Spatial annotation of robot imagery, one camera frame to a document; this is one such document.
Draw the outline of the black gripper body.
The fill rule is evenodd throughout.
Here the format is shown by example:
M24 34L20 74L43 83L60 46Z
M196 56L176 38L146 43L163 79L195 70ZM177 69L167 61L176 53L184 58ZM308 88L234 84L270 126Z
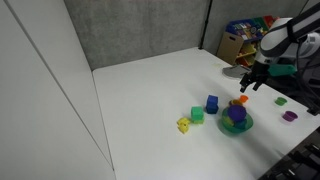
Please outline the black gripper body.
M246 73L242 80L240 81L241 85L250 85L256 82L261 82L263 78L268 76L268 64L263 64L256 61L252 67L251 71Z

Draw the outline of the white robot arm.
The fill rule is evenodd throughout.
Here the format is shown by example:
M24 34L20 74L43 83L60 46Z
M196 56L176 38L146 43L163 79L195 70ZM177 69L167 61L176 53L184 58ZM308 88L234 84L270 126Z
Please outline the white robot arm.
M311 58L320 49L320 3L293 18L277 19L260 41L257 58L240 81L240 91L254 83L257 90L270 76L292 75L298 71L294 64L280 64L281 58Z

